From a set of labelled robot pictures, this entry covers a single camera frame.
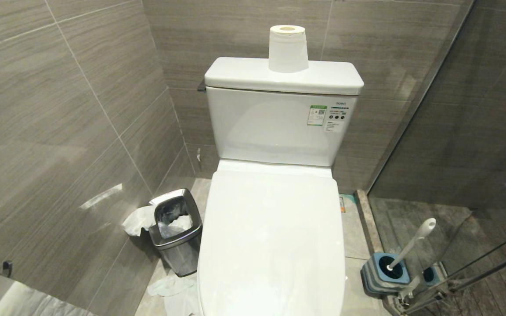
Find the flush lever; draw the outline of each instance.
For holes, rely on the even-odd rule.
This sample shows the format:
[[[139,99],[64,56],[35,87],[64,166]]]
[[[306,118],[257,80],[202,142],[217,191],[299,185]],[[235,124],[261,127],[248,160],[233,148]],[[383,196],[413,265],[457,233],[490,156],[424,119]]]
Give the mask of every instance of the flush lever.
[[[206,92],[206,83],[204,79],[200,82],[199,86],[196,88],[198,92]]]

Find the toilet tank lid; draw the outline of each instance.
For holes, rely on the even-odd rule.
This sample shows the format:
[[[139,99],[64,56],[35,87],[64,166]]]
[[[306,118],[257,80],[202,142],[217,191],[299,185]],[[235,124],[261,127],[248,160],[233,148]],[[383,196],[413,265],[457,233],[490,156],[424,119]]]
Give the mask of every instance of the toilet tank lid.
[[[312,61],[289,74],[269,70],[266,58],[219,57],[204,75],[206,86],[243,90],[358,96],[364,82],[350,62]]]

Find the tiled wall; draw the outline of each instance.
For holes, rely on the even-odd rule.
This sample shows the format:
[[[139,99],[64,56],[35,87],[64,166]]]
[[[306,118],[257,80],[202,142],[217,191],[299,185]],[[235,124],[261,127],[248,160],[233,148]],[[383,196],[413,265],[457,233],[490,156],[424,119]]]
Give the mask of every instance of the tiled wall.
[[[366,84],[334,166],[340,191],[367,189],[427,75],[446,54],[469,0],[143,0],[198,176],[217,155],[205,94],[219,56],[268,56],[269,28],[307,29],[311,60],[348,61]],[[201,148],[202,162],[194,156]]]
[[[506,1],[480,0],[371,195],[481,207],[505,184]]]
[[[0,1],[0,265],[130,315],[156,262],[120,224],[194,171],[140,1]]]

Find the toilet brush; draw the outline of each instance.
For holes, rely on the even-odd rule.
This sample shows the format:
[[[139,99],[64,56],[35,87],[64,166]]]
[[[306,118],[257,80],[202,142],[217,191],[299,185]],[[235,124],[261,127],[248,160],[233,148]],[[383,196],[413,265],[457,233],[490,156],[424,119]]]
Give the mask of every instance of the toilet brush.
[[[403,258],[412,250],[416,242],[426,238],[435,226],[434,218],[425,220],[399,255],[384,252],[372,254],[370,260],[360,270],[366,294],[380,298],[384,295],[397,295],[406,288],[410,278]]]

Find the toilet brush handle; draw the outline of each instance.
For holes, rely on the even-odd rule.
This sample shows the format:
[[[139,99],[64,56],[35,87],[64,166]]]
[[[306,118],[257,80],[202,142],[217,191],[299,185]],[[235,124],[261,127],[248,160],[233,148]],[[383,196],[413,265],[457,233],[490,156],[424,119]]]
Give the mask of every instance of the toilet brush handle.
[[[407,243],[405,248],[400,252],[400,254],[397,256],[397,258],[392,262],[391,264],[388,264],[387,268],[389,270],[392,270],[395,266],[398,265],[403,258],[407,255],[408,252],[410,252],[415,246],[415,242],[424,239],[427,237],[432,230],[434,230],[434,227],[436,226],[436,220],[434,218],[429,218],[428,220],[425,220],[423,224],[419,227],[417,232],[415,233],[415,236],[411,238],[411,240]]]

